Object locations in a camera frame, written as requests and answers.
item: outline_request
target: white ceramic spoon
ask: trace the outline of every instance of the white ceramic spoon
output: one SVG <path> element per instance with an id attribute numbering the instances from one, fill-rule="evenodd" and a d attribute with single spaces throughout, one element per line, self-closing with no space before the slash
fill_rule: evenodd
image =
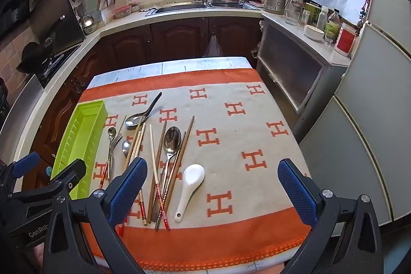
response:
<path id="1" fill-rule="evenodd" d="M 204 180 L 204 168 L 201 165 L 193 164 L 186 168 L 182 175 L 182 191 L 180 203 L 174 216 L 176 222 L 181 222 L 184 211 L 187 207 L 191 195 Z"/>

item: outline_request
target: white countertop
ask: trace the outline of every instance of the white countertop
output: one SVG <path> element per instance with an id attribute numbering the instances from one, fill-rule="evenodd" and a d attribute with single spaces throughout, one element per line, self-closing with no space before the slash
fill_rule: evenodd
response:
<path id="1" fill-rule="evenodd" d="M 242 9 L 227 9 L 227 8 L 204 8 L 195 10 L 175 11 L 169 13 L 161 13 L 157 15 L 145 16 L 147 12 L 135 12 L 131 15 L 113 20 L 106 26 L 97 29 L 94 33 L 86 36 L 86 39 L 82 42 L 80 47 L 71 55 L 70 58 L 63 64 L 63 66 L 54 75 L 50 83 L 44 89 L 44 93 L 37 102 L 34 110 L 32 111 L 26 126 L 18 140 L 16 153 L 14 160 L 21 159 L 30 152 L 31 145 L 34 141 L 34 137 L 40 126 L 40 123 L 53 101 L 58 90 L 74 70 L 80 60 L 88 53 L 88 51 L 104 36 L 124 31 L 126 29 L 153 24 L 161 21 L 177 20 L 184 18 L 197 18 L 197 17 L 254 17 L 254 18 L 267 18 L 281 25 L 288 31 L 290 31 L 296 39 L 302 40 L 315 52 L 317 52 L 325 60 L 329 60 L 333 64 L 348 65 L 350 60 L 337 52 L 331 47 L 311 41 L 304 36 L 303 29 L 288 25 L 284 22 L 284 17 L 278 15 L 272 15 L 263 11 L 255 10 L 242 10 Z"/>
<path id="2" fill-rule="evenodd" d="M 295 37 L 311 48 L 322 61 L 339 66 L 348 66 L 350 64 L 351 59 L 336 52 L 334 46 L 326 45 L 306 37 L 303 27 L 287 24 L 283 15 L 275 15 L 263 11 L 262 16 L 291 32 Z"/>

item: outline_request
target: refrigerator door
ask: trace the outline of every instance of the refrigerator door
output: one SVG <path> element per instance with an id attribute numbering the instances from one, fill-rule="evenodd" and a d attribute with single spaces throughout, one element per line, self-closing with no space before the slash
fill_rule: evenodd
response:
<path id="1" fill-rule="evenodd" d="M 300 143 L 311 178 L 320 189 L 357 199 L 367 194 L 378 224 L 391 222 L 388 201 L 371 153 L 355 124 L 333 97 Z"/>
<path id="2" fill-rule="evenodd" d="M 381 169 L 394 219 L 411 212 L 411 58 L 370 25 L 336 95 Z"/>
<path id="3" fill-rule="evenodd" d="M 411 3 L 408 0 L 371 0 L 367 19 L 411 50 Z"/>

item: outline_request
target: orange h logo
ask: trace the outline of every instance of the orange h logo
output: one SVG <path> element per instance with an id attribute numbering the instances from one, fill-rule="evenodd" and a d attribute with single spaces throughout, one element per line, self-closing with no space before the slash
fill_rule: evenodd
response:
<path id="1" fill-rule="evenodd" d="M 237 104 L 227 104 L 227 103 L 225 103 L 225 105 L 226 105 L 226 108 L 234 107 L 234 111 L 227 111 L 229 116 L 231 116 L 233 114 L 245 114 L 245 110 L 237 110 L 237 106 L 242 107 L 241 102 L 239 102 Z"/>
<path id="2" fill-rule="evenodd" d="M 134 105 L 146 105 L 147 104 L 147 100 L 142 100 L 142 98 L 147 98 L 148 97 L 148 94 L 146 94 L 145 96 L 134 96 L 134 100 L 136 100 L 136 99 L 138 99 L 138 101 L 137 102 L 134 102 L 133 101 L 133 103 L 132 103 L 132 105 L 131 106 L 134 106 Z"/>
<path id="3" fill-rule="evenodd" d="M 100 172 L 99 172 L 99 174 L 96 174 L 96 172 L 93 173 L 93 180 L 96 179 L 96 178 L 101 179 L 103 177 L 103 172 L 104 172 L 105 166 L 106 166 L 106 163 L 99 164 L 99 163 L 96 162 L 94 168 L 100 167 Z"/>
<path id="4" fill-rule="evenodd" d="M 134 200 L 134 203 L 140 204 L 140 200 Z M 133 210 L 133 206 L 130 208 L 130 211 L 129 211 L 127 216 L 133 216 L 133 217 L 137 217 L 138 219 L 140 219 L 141 212 L 139 210 L 137 210 L 137 212 L 134 213 L 134 212 L 132 212 L 132 210 Z"/>
<path id="5" fill-rule="evenodd" d="M 259 91 L 259 90 L 257 90 L 257 89 L 260 89 L 260 88 L 261 88 L 261 85 L 256 85 L 256 86 L 248 86 L 248 85 L 247 85 L 247 88 L 248 88 L 248 89 L 254 89 L 254 91 L 249 91 L 251 95 L 257 94 L 257 93 L 266 94 L 264 91 Z"/>
<path id="6" fill-rule="evenodd" d="M 201 134 L 205 134 L 205 141 L 201 141 L 199 140 L 199 147 L 203 146 L 204 144 L 220 144 L 220 140 L 218 139 L 218 137 L 216 137 L 215 139 L 210 139 L 210 135 L 209 134 L 217 134 L 217 130 L 215 128 L 211 129 L 211 130 L 196 130 L 197 136 L 200 136 Z"/>
<path id="7" fill-rule="evenodd" d="M 202 88 L 202 89 L 199 89 L 199 90 L 190 90 L 190 93 L 193 93 L 193 92 L 196 92 L 197 95 L 196 96 L 190 95 L 191 100 L 193 100 L 194 98 L 206 98 L 207 97 L 207 94 L 204 94 L 204 95 L 201 96 L 200 93 L 199 93 L 199 92 L 205 92 L 205 88 Z"/>
<path id="8" fill-rule="evenodd" d="M 114 115 L 114 116 L 112 116 L 112 117 L 107 117 L 108 123 L 106 123 L 106 124 L 104 125 L 104 127 L 115 127 L 115 126 L 117 125 L 117 122 L 113 122 L 113 119 L 114 119 L 114 120 L 117 120 L 117 118 L 118 118 L 118 114 L 117 114 L 117 115 Z"/>
<path id="9" fill-rule="evenodd" d="M 251 157 L 251 159 L 253 160 L 253 164 L 252 164 L 252 165 L 244 164 L 244 165 L 245 165 L 245 169 L 246 169 L 247 171 L 250 171 L 250 169 L 256 168 L 256 167 L 265 167 L 265 168 L 267 167 L 265 160 L 263 160 L 261 163 L 257 163 L 256 156 L 257 156 L 257 155 L 258 155 L 258 156 L 262 156 L 262 155 L 263 155 L 263 152 L 262 152 L 261 149 L 259 149 L 259 150 L 256 151 L 256 152 L 249 152 L 249 153 L 242 152 L 241 154 L 242 154 L 242 158 L 243 158 L 243 159 L 247 159 L 247 157 Z"/>
<path id="10" fill-rule="evenodd" d="M 268 123 L 267 122 L 267 126 L 268 126 L 268 128 L 271 128 L 272 126 L 274 126 L 275 129 L 277 130 L 277 131 L 272 131 L 271 132 L 271 135 L 273 135 L 273 137 L 276 137 L 277 135 L 281 135 L 281 134 L 288 135 L 287 129 L 286 130 L 280 130 L 280 128 L 278 127 L 278 126 L 283 126 L 284 127 L 284 124 L 282 123 L 282 121 L 274 122 L 274 123 Z"/>
<path id="11" fill-rule="evenodd" d="M 233 213 L 233 206 L 229 205 L 227 208 L 222 208 L 221 201 L 223 198 L 227 198 L 228 200 L 231 200 L 231 191 L 228 191 L 226 194 L 219 194 L 219 195 L 211 195 L 207 194 L 207 203 L 210 203 L 211 200 L 217 200 L 217 209 L 216 210 L 211 210 L 210 208 L 207 208 L 207 216 L 211 217 L 211 215 L 214 214 L 222 214 L 222 213 Z"/>
<path id="12" fill-rule="evenodd" d="M 177 108 L 174 108 L 172 110 L 160 110 L 160 114 L 166 113 L 167 117 L 160 117 L 160 122 L 163 121 L 177 121 L 177 115 L 174 117 L 170 117 L 170 113 L 177 113 Z"/>

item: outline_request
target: metal screw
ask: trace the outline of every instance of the metal screw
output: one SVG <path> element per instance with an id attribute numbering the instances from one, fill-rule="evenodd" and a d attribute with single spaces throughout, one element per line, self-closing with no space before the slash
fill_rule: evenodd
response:
<path id="1" fill-rule="evenodd" d="M 93 196 L 94 196 L 94 197 L 102 197 L 103 194 L 104 194 L 104 190 L 102 190 L 102 189 L 96 189 L 96 190 L 93 192 Z"/>
<path id="2" fill-rule="evenodd" d="M 332 197 L 334 194 L 332 194 L 332 191 L 330 191 L 329 189 L 324 189 L 323 190 L 323 195 L 325 197 Z"/>
<path id="3" fill-rule="evenodd" d="M 361 195 L 361 200 L 363 200 L 363 202 L 370 202 L 369 196 L 365 194 Z"/>
<path id="4" fill-rule="evenodd" d="M 57 196 L 57 202 L 63 203 L 65 200 L 66 200 L 66 197 L 64 195 Z"/>

